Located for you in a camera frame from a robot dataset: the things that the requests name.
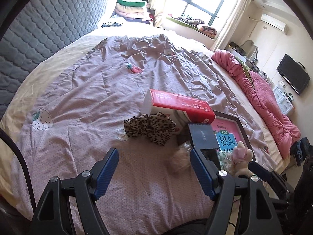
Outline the shallow dark cardboard box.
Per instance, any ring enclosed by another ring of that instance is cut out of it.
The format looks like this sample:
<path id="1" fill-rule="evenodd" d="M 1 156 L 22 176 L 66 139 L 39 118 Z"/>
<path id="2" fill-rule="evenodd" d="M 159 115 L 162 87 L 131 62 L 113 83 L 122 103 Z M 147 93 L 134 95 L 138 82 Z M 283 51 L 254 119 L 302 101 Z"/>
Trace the shallow dark cardboard box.
<path id="1" fill-rule="evenodd" d="M 243 137 L 244 137 L 245 143 L 247 145 L 246 147 L 248 147 L 251 150 L 253 149 L 251 144 L 250 144 L 250 141 L 247 137 L 247 134 L 246 134 L 246 132 L 245 132 L 245 130 L 244 130 L 244 128 L 243 128 L 242 124 L 240 123 L 240 120 L 237 116 L 231 116 L 231 115 L 219 112 L 219 111 L 214 111 L 214 113 L 215 113 L 215 117 L 222 117 L 222 118 L 226 118 L 226 119 L 230 119 L 230 120 L 235 120 L 237 122 L 240 130 L 241 130 Z"/>

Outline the leopard print scrunchie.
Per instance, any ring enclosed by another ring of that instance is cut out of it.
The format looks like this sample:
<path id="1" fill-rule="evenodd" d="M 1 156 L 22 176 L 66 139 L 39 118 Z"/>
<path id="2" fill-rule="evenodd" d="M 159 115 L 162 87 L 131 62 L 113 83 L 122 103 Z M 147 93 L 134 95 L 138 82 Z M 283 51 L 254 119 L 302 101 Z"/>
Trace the leopard print scrunchie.
<path id="1" fill-rule="evenodd" d="M 128 137 L 145 136 L 151 142 L 164 146 L 175 132 L 176 123 L 166 114 L 157 112 L 124 120 L 124 130 Z"/>

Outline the clothes on window sill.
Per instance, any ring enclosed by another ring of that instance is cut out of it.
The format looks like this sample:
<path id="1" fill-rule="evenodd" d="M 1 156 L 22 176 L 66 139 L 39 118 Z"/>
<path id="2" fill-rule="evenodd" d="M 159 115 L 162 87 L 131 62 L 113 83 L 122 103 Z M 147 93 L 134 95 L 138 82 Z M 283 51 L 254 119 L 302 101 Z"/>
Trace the clothes on window sill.
<path id="1" fill-rule="evenodd" d="M 170 21 L 182 25 L 184 27 L 188 27 L 194 29 L 198 32 L 202 32 L 204 35 L 208 36 L 211 39 L 214 39 L 217 35 L 217 30 L 207 24 L 204 23 L 203 20 L 200 19 L 183 19 L 183 18 L 172 18 L 167 17 Z"/>

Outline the pink rolled blanket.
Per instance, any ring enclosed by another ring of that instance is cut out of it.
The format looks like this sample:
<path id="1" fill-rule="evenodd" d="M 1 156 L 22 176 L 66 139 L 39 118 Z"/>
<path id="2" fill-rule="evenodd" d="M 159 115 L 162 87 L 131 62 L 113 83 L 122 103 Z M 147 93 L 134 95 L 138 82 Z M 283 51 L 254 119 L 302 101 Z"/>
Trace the pink rolled blanket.
<path id="1" fill-rule="evenodd" d="M 244 66 L 226 50 L 216 50 L 212 60 L 225 69 L 237 82 L 255 111 L 265 122 L 283 159 L 290 155 L 290 148 L 301 132 L 289 117 L 283 114 L 270 85 L 257 73 Z"/>

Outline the green floral tissue pack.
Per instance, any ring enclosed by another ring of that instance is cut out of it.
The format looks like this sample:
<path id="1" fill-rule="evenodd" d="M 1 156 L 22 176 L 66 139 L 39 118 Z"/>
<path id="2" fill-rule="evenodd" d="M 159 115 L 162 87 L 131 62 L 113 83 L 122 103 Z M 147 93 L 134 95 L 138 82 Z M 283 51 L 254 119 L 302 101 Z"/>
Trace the green floral tissue pack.
<path id="1" fill-rule="evenodd" d="M 217 151 L 218 160 L 222 170 L 225 170 L 227 173 L 234 175 L 235 168 L 232 160 L 232 152 L 230 151 Z"/>

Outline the grey quilted headboard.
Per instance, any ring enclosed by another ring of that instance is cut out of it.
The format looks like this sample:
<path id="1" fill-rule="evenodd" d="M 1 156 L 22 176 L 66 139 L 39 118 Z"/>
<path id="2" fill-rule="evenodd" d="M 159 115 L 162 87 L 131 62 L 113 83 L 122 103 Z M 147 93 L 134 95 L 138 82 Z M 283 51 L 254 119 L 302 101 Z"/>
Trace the grey quilted headboard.
<path id="1" fill-rule="evenodd" d="M 1 39 L 1 115 L 43 61 L 111 17 L 117 0 L 30 0 Z"/>

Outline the red tissue box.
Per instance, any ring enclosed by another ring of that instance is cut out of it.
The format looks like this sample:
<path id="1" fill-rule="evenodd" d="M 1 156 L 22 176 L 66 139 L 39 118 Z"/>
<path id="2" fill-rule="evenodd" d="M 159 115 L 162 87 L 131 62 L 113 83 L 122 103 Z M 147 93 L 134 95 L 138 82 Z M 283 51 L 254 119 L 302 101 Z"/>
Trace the red tissue box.
<path id="1" fill-rule="evenodd" d="M 179 134 L 188 123 L 211 124 L 215 120 L 215 113 L 206 101 L 148 89 L 141 113 L 155 115 L 158 112 L 176 123 L 175 134 Z"/>

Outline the white air conditioner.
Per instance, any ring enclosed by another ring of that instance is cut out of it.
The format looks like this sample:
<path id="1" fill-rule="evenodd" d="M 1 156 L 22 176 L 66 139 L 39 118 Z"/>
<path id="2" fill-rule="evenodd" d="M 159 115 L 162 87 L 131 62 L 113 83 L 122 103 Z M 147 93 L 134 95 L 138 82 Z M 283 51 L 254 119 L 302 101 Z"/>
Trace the white air conditioner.
<path id="1" fill-rule="evenodd" d="M 279 31 L 284 32 L 284 34 L 287 34 L 287 32 L 288 32 L 287 25 L 284 22 L 282 22 L 276 18 L 273 18 L 272 16 L 269 16 L 269 15 L 263 13 L 261 15 L 261 21 L 271 25 L 272 27 L 277 28 Z"/>

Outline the cream curtain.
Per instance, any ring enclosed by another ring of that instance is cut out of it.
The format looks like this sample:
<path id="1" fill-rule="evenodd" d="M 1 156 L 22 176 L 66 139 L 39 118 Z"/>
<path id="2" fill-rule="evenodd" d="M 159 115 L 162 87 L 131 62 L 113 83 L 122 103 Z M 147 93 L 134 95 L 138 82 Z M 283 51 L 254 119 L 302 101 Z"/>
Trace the cream curtain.
<path id="1" fill-rule="evenodd" d="M 214 44 L 211 46 L 210 50 L 215 52 L 217 49 L 225 49 L 228 45 L 235 29 L 239 25 L 239 22 L 248 6 L 252 0 L 237 0 L 232 12 L 230 13 L 226 23 L 221 29 L 218 36 L 215 38 Z"/>

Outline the pink quilt bedspread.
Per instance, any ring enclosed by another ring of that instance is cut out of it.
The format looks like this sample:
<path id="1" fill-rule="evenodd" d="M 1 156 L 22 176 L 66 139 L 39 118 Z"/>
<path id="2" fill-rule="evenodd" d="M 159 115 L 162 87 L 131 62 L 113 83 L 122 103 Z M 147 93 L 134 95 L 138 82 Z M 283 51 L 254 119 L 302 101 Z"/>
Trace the pink quilt bedspread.
<path id="1" fill-rule="evenodd" d="M 237 116 L 257 161 L 282 172 L 288 165 L 242 89 L 192 41 L 142 27 L 97 29 L 51 56 L 24 80 L 2 118 L 30 171 L 38 200 L 48 180 L 76 177 L 115 147 L 119 163 L 97 207 L 110 234 L 162 234 L 207 218 L 213 202 L 192 168 L 167 168 L 176 149 L 147 138 L 123 138 L 124 120 L 140 113 L 149 89 L 204 100 Z"/>

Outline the pink blue book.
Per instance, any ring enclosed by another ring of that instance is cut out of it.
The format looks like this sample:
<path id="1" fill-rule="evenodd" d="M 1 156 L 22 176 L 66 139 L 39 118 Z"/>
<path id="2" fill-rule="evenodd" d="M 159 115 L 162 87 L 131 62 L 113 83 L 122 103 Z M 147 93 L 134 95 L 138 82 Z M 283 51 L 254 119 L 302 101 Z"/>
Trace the pink blue book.
<path id="1" fill-rule="evenodd" d="M 235 120 L 216 117 L 211 123 L 220 151 L 232 152 L 233 148 L 242 142 L 247 146 L 241 130 Z"/>

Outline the black television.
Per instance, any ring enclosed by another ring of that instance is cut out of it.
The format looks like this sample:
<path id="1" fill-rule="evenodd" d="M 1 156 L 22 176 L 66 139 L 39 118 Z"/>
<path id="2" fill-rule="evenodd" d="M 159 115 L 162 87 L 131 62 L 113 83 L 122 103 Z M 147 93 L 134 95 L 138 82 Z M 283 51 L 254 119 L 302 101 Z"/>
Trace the black television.
<path id="1" fill-rule="evenodd" d="M 280 61 L 277 71 L 298 95 L 301 95 L 309 84 L 309 74 L 300 63 L 295 61 L 288 54 L 285 54 Z"/>

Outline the cream plush doll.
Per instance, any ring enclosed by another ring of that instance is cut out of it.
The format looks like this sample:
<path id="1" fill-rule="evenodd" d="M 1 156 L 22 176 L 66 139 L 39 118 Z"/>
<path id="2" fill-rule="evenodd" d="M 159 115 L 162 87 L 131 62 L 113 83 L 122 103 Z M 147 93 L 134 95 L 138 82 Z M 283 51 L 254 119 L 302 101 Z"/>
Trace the cream plush doll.
<path id="1" fill-rule="evenodd" d="M 253 173 L 248 169 L 248 163 L 253 160 L 253 152 L 246 147 L 242 141 L 232 151 L 233 175 L 235 177 L 245 176 L 250 178 Z"/>

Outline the folded blankets pile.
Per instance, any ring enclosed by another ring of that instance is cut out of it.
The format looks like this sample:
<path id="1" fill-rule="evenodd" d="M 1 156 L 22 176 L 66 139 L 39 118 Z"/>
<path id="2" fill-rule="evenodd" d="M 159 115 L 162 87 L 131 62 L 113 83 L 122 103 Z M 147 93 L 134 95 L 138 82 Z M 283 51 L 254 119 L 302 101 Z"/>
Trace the folded blankets pile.
<path id="1" fill-rule="evenodd" d="M 115 13 L 126 21 L 143 23 L 153 21 L 148 0 L 117 0 Z"/>

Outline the white drawer cabinet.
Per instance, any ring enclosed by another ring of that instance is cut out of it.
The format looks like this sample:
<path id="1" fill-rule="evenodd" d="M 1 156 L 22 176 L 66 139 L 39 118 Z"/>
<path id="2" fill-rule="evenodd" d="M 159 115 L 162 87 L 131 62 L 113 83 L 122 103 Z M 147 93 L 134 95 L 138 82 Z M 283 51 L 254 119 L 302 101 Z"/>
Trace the white drawer cabinet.
<path id="1" fill-rule="evenodd" d="M 273 93 L 282 114 L 290 117 L 294 112 L 294 107 L 285 93 L 278 86 L 273 88 Z"/>

